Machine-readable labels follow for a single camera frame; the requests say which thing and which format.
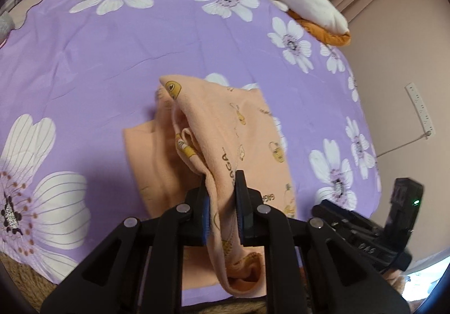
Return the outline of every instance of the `purple fabric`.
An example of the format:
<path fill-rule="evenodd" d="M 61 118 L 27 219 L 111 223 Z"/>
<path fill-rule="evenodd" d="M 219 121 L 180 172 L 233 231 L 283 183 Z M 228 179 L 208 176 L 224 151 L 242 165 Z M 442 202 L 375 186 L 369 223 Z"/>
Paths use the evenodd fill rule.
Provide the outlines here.
<path fill-rule="evenodd" d="M 352 99 L 355 89 L 349 89 L 347 61 L 334 50 L 331 57 L 340 58 L 344 69 L 329 71 L 330 56 L 305 32 L 302 40 L 311 43 L 313 69 L 305 73 L 290 64 L 285 49 L 268 36 L 274 33 L 274 17 L 286 24 L 290 18 L 268 0 L 251 9 L 249 22 L 234 12 L 228 18 L 206 13 L 205 3 L 196 0 L 154 0 L 151 8 L 125 4 L 104 15 L 96 13 L 98 6 L 70 13 L 78 3 L 43 0 L 0 49 L 0 149 L 21 115 L 31 115 L 34 123 L 50 118 L 55 144 L 32 188 L 57 171 L 73 171 L 87 181 L 91 224 L 84 244 L 71 250 L 44 245 L 47 250 L 79 262 L 124 218 L 147 218 L 122 130 L 152 119 L 163 74 L 205 78 L 219 73 L 234 87 L 258 83 L 287 139 L 300 219 L 310 217 L 317 191 L 327 186 L 310 162 L 311 151 L 325 153 L 324 139 L 336 140 L 341 160 L 349 161 L 356 210 L 365 216 L 375 211 L 380 197 L 376 166 L 362 178 L 346 132 L 349 117 L 370 143 L 361 106 Z M 183 303 L 227 296 L 220 287 L 188 290 Z"/>

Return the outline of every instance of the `silver screw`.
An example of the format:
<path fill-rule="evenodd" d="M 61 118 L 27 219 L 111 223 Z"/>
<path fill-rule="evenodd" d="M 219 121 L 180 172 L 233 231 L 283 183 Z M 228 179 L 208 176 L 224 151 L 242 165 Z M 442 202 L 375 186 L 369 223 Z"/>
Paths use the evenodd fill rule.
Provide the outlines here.
<path fill-rule="evenodd" d="M 133 228 L 138 224 L 138 219 L 136 218 L 126 218 L 123 222 L 123 225 L 125 225 L 127 228 Z"/>
<path fill-rule="evenodd" d="M 176 207 L 176 210 L 181 213 L 187 213 L 187 212 L 189 212 L 190 209 L 191 209 L 191 207 L 188 204 L 179 204 Z"/>
<path fill-rule="evenodd" d="M 261 205 L 258 205 L 256 210 L 258 210 L 258 212 L 261 214 L 268 214 L 269 212 L 271 212 L 271 207 L 269 205 L 261 204 Z"/>
<path fill-rule="evenodd" d="M 323 220 L 319 218 L 312 218 L 310 224 L 313 228 L 320 229 L 323 227 Z"/>

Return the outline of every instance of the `white power strip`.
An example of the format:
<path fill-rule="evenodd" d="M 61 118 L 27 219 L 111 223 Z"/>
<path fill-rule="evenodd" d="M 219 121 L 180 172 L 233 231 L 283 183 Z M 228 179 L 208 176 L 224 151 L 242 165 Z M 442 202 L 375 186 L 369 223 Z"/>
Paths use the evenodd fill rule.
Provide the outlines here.
<path fill-rule="evenodd" d="M 406 91 L 408 92 L 411 101 L 413 102 L 413 105 L 417 111 L 417 115 L 419 116 L 420 123 L 422 124 L 422 127 L 424 128 L 425 133 L 429 133 L 429 136 L 436 135 L 436 132 L 433 127 L 433 123 L 431 122 L 430 115 L 428 114 L 427 107 L 424 104 L 424 101 L 422 100 L 422 97 L 420 97 L 419 91 L 417 90 L 417 87 L 414 83 L 408 84 L 406 87 Z"/>

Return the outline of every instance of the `bed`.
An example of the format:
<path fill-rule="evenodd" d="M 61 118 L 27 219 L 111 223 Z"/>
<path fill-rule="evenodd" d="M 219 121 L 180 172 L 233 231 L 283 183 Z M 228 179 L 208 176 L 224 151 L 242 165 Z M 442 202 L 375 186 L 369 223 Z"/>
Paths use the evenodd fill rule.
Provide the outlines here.
<path fill-rule="evenodd" d="M 269 0 L 239 1 L 226 11 L 221 0 L 23 0 L 10 11 L 1 251 L 57 284 L 123 219 L 148 218 L 122 131 L 152 119 L 158 78 L 173 73 L 262 91 L 299 219 L 324 198 L 375 211 L 375 151 L 345 57 Z M 183 305 L 229 296 L 184 290 Z"/>

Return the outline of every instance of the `brown fur fabric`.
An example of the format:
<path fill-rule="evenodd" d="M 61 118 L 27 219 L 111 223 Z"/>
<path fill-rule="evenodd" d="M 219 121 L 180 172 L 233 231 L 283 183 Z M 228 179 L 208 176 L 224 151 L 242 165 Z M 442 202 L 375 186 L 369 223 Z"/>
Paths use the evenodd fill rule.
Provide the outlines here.
<path fill-rule="evenodd" d="M 17 263 L 1 252 L 0 260 L 25 299 L 39 311 L 42 302 L 56 285 L 36 273 L 30 266 Z"/>

